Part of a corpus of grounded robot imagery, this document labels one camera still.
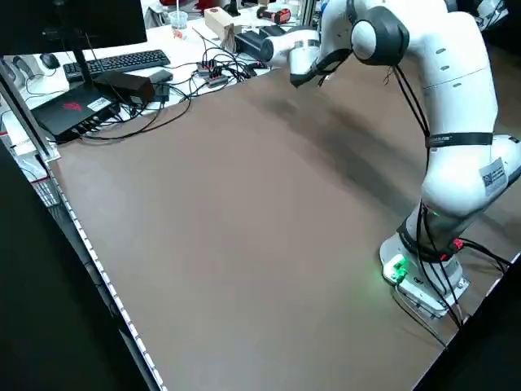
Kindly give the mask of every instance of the green light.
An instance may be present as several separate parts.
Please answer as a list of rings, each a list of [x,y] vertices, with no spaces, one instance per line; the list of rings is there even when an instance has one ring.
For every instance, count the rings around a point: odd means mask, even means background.
[[[401,283],[407,275],[405,263],[407,260],[401,254],[395,255],[384,267],[383,274],[395,283]]]

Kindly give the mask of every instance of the red logo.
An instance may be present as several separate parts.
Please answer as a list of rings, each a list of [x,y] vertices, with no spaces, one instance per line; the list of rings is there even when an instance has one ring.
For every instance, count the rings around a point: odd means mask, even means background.
[[[71,111],[76,111],[76,112],[80,112],[81,111],[80,104],[76,103],[76,102],[64,103],[63,104],[63,108],[65,110],[71,110]]]

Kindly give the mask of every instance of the computer monitor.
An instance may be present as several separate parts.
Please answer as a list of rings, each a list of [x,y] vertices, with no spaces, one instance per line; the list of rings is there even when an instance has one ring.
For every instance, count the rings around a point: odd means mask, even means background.
[[[68,34],[82,50],[86,34],[93,48],[147,40],[139,0],[10,0],[2,14],[0,55],[71,51]]]

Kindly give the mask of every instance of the sticker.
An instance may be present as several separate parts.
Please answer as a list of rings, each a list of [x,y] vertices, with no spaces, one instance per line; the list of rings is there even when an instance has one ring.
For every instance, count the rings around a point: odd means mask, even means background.
[[[111,104],[111,101],[105,98],[96,99],[93,103],[87,104],[87,107],[93,112],[98,112],[102,108],[105,108]]]
[[[479,174],[481,175],[483,184],[485,185],[486,196],[490,196],[493,192],[503,189],[506,186],[506,174],[501,157],[496,159],[490,165],[479,169]]]

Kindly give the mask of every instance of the red object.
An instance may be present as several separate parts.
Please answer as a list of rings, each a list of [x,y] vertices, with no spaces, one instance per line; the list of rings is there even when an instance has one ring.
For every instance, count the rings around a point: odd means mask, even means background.
[[[63,104],[63,108],[65,110],[70,110],[70,111],[76,111],[76,112],[80,112],[81,111],[80,104],[76,103],[76,102],[64,103]]]
[[[257,18],[271,20],[275,24],[284,24],[289,21],[291,12],[287,8],[283,8],[277,12],[267,11],[266,7],[261,7],[257,10]]]
[[[461,250],[463,248],[463,242],[460,239],[453,240],[453,245],[457,250]]]

